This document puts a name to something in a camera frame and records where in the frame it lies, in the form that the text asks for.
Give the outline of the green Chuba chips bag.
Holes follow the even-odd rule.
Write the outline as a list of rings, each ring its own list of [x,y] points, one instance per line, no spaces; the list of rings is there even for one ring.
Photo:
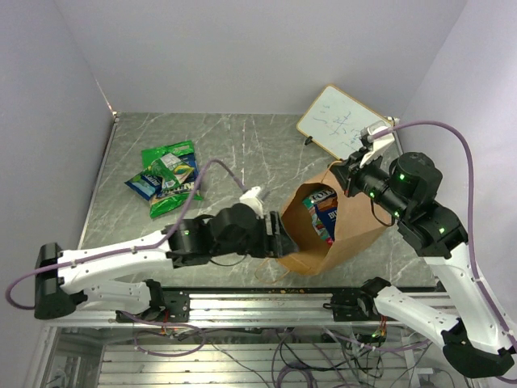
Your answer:
[[[195,155],[195,147],[194,143],[190,140],[187,141],[181,141],[179,143],[175,143],[173,145],[163,145],[155,148],[150,148],[146,150],[141,151],[141,159],[142,159],[142,165],[146,169],[151,162],[154,160],[160,158],[164,154],[171,153],[175,156],[181,156],[184,154],[190,154],[193,153]],[[199,189],[193,189],[192,191],[194,193],[193,199],[194,200],[202,200],[203,197],[200,194]],[[154,195],[150,200],[150,211],[149,215],[152,218],[159,217],[165,213],[168,213],[174,209],[179,208],[181,205],[185,203],[188,196],[190,195],[181,195],[179,197],[167,197],[162,199],[157,199],[156,195]]]

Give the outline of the blue Kettle vinegar chips bag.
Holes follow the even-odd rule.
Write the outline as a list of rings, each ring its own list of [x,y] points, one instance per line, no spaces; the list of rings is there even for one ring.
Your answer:
[[[173,165],[174,179],[162,179],[162,190],[156,195],[157,199],[188,195],[194,189],[199,168],[193,153],[178,156],[178,162]]]

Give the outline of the brown paper bag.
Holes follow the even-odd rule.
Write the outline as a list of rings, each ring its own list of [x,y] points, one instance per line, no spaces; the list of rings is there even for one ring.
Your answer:
[[[334,243],[329,246],[315,232],[309,212],[302,201],[312,192],[332,188],[338,198]],[[380,206],[373,205],[367,196],[347,197],[330,170],[305,181],[285,202],[281,219],[287,232],[300,246],[299,253],[276,260],[286,272],[274,280],[265,280],[259,272],[254,277],[272,285],[289,273],[316,276],[327,272],[369,248],[387,229],[389,214]]]

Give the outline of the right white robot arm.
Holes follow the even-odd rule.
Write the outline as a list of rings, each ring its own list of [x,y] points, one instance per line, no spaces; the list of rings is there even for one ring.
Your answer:
[[[423,153],[405,153],[388,171],[381,158],[364,162],[364,152],[330,167],[345,196],[360,193],[392,217],[398,233],[424,258],[456,307],[444,314],[407,296],[389,281],[367,280],[357,313],[396,319],[441,348],[449,364],[470,378],[502,377],[515,364],[516,346],[475,277],[469,237],[458,216],[436,201],[443,175]]]

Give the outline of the small blue snack packet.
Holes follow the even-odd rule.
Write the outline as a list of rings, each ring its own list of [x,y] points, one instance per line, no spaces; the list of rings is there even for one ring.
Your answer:
[[[124,182],[126,186],[145,200],[150,200],[162,189],[162,178],[141,172]]]

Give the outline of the green yellow snack packet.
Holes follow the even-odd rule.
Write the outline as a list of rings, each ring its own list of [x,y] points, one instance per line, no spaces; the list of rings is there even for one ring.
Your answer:
[[[146,170],[162,179],[162,189],[176,189],[182,185],[194,171],[188,163],[168,153],[151,162]]]

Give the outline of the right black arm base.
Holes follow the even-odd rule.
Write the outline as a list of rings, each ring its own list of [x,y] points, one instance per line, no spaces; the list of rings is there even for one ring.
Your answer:
[[[364,282],[359,288],[340,289],[322,307],[332,312],[335,322],[381,320],[374,299],[391,283],[380,277]]]

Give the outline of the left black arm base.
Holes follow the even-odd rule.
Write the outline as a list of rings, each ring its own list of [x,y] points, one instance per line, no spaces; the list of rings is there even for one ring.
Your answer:
[[[190,314],[190,298],[183,291],[165,291],[164,302],[136,314],[138,319],[156,323],[186,323]]]

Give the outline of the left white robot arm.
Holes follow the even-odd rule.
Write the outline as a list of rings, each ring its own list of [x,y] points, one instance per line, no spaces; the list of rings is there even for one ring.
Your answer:
[[[121,277],[205,265],[222,255],[278,259],[298,251],[277,212],[260,217],[244,204],[90,251],[48,243],[36,261],[34,316],[50,320],[76,310],[111,310],[155,321],[170,309],[161,284],[152,279],[125,283]]]

